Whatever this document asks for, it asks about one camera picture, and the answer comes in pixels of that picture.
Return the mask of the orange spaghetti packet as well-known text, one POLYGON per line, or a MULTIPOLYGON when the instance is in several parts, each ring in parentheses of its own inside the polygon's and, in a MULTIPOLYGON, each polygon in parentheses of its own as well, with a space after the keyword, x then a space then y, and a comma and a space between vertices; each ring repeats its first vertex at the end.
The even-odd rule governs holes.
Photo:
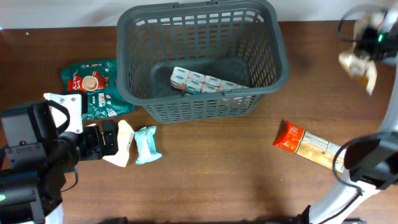
POLYGON ((333 168, 333 159, 341 147, 288 120, 282 121, 282 132, 277 135, 273 145, 329 169, 333 168))

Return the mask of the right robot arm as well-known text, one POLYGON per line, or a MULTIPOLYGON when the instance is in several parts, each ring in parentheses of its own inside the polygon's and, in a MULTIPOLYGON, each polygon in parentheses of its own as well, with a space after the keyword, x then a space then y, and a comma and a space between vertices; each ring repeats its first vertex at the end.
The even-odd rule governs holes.
MULTIPOLYGON (((389 7, 362 5, 350 9, 342 18, 362 13, 354 24, 352 49, 339 56, 341 66, 372 93, 377 79, 375 63, 397 63, 397 4, 389 7)), ((332 172, 337 179, 332 189, 315 205, 309 205, 291 222, 346 223, 346 218, 366 199, 397 184, 397 86, 394 85, 385 117, 375 134, 352 139, 337 153, 345 153, 344 171, 337 161, 332 172)))

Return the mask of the dark grey plastic basket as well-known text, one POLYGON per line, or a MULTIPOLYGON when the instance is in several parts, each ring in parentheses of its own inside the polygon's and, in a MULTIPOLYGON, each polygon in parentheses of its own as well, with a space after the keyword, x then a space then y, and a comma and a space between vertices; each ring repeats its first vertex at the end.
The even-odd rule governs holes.
POLYGON ((117 23, 119 94, 163 123, 243 116, 282 88, 289 63, 267 1, 171 2, 136 6, 117 23), (175 67, 237 83, 193 95, 174 88, 175 67))

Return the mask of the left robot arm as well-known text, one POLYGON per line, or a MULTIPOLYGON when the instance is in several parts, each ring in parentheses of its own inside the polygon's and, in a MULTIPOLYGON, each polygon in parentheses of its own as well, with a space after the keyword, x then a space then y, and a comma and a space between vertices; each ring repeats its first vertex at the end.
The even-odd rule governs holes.
POLYGON ((68 131, 68 109, 52 100, 4 111, 1 121, 10 163, 1 171, 1 223, 45 223, 61 208, 67 172, 118 151, 117 123, 68 131))

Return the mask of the green Nescafe coffee bag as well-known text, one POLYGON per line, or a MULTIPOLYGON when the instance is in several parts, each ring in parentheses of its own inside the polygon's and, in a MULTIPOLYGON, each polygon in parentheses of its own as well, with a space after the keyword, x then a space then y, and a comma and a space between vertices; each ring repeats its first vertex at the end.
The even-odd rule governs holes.
POLYGON ((64 90, 80 90, 87 95, 83 120, 105 119, 133 112, 136 107, 119 94, 115 59, 74 63, 61 71, 64 90))

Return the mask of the brown white pastry bag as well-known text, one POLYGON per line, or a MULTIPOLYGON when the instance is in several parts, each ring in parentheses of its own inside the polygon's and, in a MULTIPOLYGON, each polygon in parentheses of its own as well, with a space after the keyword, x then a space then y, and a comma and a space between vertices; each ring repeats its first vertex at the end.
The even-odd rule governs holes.
POLYGON ((357 80, 365 88, 367 94, 372 95, 377 80, 375 63, 366 58, 357 57, 353 49, 340 53, 338 61, 349 77, 357 80))

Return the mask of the Kleenex tissue multipack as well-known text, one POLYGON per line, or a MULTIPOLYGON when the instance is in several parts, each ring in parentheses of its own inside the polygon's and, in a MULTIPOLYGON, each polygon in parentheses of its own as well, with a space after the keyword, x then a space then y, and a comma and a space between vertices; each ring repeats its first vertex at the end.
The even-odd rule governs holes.
POLYGON ((170 84, 176 89, 194 95, 222 93, 235 89, 248 88, 247 86, 238 85, 237 83, 204 75, 182 67, 174 67, 170 76, 170 84))

